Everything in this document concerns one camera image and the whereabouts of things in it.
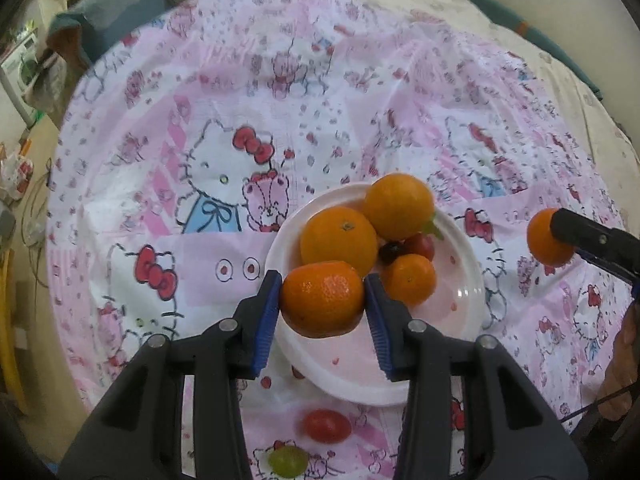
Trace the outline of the person right hand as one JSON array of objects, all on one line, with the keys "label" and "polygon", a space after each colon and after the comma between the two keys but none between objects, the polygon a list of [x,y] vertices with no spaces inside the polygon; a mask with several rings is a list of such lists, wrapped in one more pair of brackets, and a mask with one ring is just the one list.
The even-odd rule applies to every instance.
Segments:
[{"label": "person right hand", "polygon": [[[636,305],[631,304],[624,315],[622,326],[615,336],[611,362],[598,392],[598,399],[616,393],[632,385],[638,378],[638,360],[634,357],[634,340],[637,325],[634,322]],[[625,392],[598,406],[600,415],[615,422],[626,415],[632,407],[631,394]]]}]

